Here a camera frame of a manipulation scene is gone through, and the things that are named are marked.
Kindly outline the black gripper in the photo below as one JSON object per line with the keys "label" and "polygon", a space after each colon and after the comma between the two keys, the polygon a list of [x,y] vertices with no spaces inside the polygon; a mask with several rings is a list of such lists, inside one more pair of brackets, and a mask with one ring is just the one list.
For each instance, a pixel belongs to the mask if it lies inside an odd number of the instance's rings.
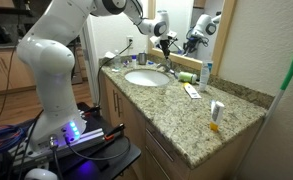
{"label": "black gripper", "polygon": [[168,40],[161,40],[160,41],[161,50],[162,50],[163,54],[165,55],[165,62],[166,62],[167,66],[171,65],[171,59],[168,56],[170,54],[169,44],[170,44],[170,42]]}

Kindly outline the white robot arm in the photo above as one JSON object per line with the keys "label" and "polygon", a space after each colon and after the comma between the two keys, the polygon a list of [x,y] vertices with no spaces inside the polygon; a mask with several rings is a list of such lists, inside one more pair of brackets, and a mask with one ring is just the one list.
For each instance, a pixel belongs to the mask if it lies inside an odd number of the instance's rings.
{"label": "white robot arm", "polygon": [[30,137],[30,149],[41,153],[55,135],[60,145],[65,137],[76,141],[86,129],[71,84],[75,64],[67,45],[80,33],[88,16],[125,14],[141,34],[154,44],[173,36],[168,12],[159,10],[153,20],[142,16],[139,0],[52,0],[44,14],[17,46],[19,59],[34,73],[36,90],[43,106]]}

